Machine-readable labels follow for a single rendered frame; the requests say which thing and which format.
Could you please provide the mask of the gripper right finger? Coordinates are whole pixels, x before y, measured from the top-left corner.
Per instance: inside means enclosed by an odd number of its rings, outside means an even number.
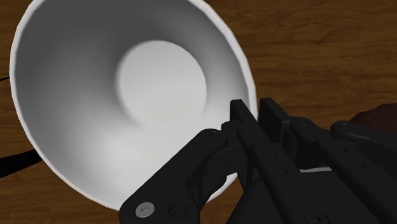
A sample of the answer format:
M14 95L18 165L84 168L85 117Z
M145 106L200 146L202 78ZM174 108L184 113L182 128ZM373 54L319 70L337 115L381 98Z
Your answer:
M260 101L259 125L299 169L329 167L381 224L397 224L396 136L348 121L326 130L271 98Z

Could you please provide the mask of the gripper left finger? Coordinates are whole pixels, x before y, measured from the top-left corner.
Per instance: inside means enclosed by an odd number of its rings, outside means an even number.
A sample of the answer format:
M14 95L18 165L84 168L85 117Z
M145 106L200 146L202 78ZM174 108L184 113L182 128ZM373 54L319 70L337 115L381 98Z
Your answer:
M119 211L120 224L200 224L200 212L229 174L237 173L243 195L226 224L298 224L291 181L298 169L281 147L289 115L272 99L254 118L241 100L219 130L200 131Z

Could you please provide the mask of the white bowl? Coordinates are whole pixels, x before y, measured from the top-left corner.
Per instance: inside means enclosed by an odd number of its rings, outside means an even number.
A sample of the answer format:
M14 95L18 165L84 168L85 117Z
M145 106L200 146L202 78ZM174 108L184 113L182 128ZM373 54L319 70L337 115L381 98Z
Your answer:
M204 0L32 0L10 52L18 119L47 166L110 209L241 99L249 64Z

